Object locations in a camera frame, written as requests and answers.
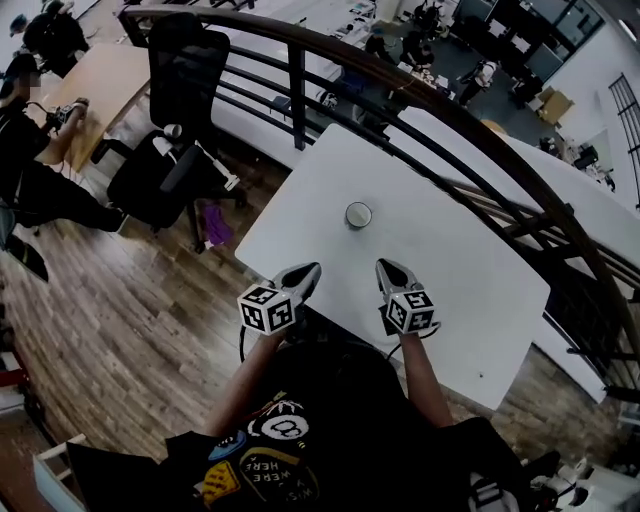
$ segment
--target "chair backrest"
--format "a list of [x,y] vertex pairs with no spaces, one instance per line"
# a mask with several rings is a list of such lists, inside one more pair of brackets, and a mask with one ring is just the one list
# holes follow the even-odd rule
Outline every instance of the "chair backrest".
[[205,30],[178,13],[156,21],[149,33],[151,121],[180,124],[186,134],[211,124],[211,104],[229,55],[226,34]]

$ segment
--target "office chair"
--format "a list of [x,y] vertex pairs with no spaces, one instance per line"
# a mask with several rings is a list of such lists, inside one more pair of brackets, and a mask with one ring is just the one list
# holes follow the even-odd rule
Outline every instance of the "office chair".
[[149,34],[149,110],[153,124],[164,130],[151,132],[134,150],[119,141],[108,145],[127,158],[107,190],[113,205],[154,232],[173,225],[186,208],[197,253],[204,242],[195,200],[233,198],[236,207],[245,203],[244,191],[232,190],[238,178],[217,159],[210,119],[229,46],[225,34],[205,30],[192,14],[158,20]]

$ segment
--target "railing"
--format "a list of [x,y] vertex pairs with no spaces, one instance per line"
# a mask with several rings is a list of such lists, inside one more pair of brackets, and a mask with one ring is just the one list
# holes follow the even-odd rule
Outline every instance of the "railing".
[[640,173],[640,106],[624,74],[620,75],[620,78],[609,86],[609,89],[613,94],[618,108],[618,117],[627,136],[629,158],[633,167],[638,195],[636,209],[640,210],[640,183],[638,182],[638,173]]
[[[324,130],[307,115],[308,111],[315,111],[399,158],[419,175],[429,179],[440,190],[474,213],[549,283],[552,297],[547,312],[551,309],[563,317],[555,318],[555,321],[561,324],[560,328],[568,341],[574,345],[574,351],[589,361],[602,376],[609,393],[618,396],[624,394],[625,399],[632,396],[634,400],[640,401],[635,378],[640,359],[640,338],[627,303],[620,294],[610,270],[613,265],[619,265],[619,259],[615,255],[609,257],[607,266],[602,257],[605,254],[604,249],[598,247],[585,233],[574,218],[573,210],[565,205],[527,162],[502,139],[457,104],[419,80],[412,79],[403,71],[334,38],[299,26],[245,13],[201,7],[127,7],[118,17],[131,42],[136,46],[145,47],[148,29],[141,28],[139,21],[145,19],[148,23],[148,20],[153,21],[175,12],[193,13],[207,26],[225,27],[284,43],[287,47],[287,62],[236,46],[231,47],[231,52],[286,73],[288,87],[232,65],[227,64],[225,71],[290,98],[290,108],[228,81],[221,81],[220,88],[278,112],[289,118],[291,125],[225,93],[218,92],[216,98],[291,134],[292,143],[300,150],[303,150],[306,144],[313,144],[314,132],[322,133]],[[507,176],[529,194],[543,213],[524,209],[506,199],[458,157],[403,122],[394,113],[339,83],[306,70],[307,52],[357,73],[370,83],[394,91],[394,95],[399,96],[407,105],[421,108],[447,124],[502,168]],[[377,130],[369,129],[351,117],[307,97],[307,83],[333,93],[362,108],[379,121],[396,127],[457,169],[477,188],[439,176],[422,162],[391,144]],[[566,260],[574,257],[584,260],[595,280],[573,271]],[[621,268],[622,270],[616,269],[618,274],[625,275],[633,286],[640,284],[640,271],[627,262],[624,262]],[[585,332],[584,326],[594,326],[593,333],[597,335],[590,329],[586,329]],[[626,334],[628,346],[619,341],[621,327]],[[628,354],[629,350],[633,352],[631,356]]]

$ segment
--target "black pants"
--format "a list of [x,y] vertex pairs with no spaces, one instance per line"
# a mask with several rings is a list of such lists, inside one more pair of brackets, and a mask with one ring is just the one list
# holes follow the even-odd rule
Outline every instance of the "black pants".
[[460,95],[460,105],[466,106],[471,99],[482,90],[482,86],[475,80],[471,80],[467,88]]
[[25,169],[16,220],[25,227],[55,219],[69,219],[88,228],[116,231],[122,223],[118,210],[101,206],[80,185],[44,165]]
[[77,63],[78,59],[76,59],[75,55],[71,55],[61,59],[49,60],[46,66],[60,78],[64,78]]

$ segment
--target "curved handrail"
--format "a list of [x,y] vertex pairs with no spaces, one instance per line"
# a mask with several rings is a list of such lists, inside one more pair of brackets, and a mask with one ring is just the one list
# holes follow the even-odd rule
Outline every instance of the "curved handrail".
[[[524,189],[555,222],[555,225],[564,232],[567,239],[579,249],[580,256],[609,295],[612,306],[619,314],[620,323],[631,348],[640,360],[640,336],[635,330],[625,299],[593,241],[558,195],[529,166],[526,160],[471,114],[455,103],[443,99],[440,93],[422,84],[419,80],[413,79],[409,74],[377,57],[335,38],[282,21],[222,9],[183,6],[126,6],[118,17],[126,29],[131,18],[159,18],[177,12],[195,14],[201,21],[211,25],[236,29],[287,45],[294,45],[341,66],[346,66],[390,90],[401,91],[412,104],[429,112],[471,142]],[[127,32],[133,44],[146,46],[144,38],[136,37],[135,31],[127,30]]]

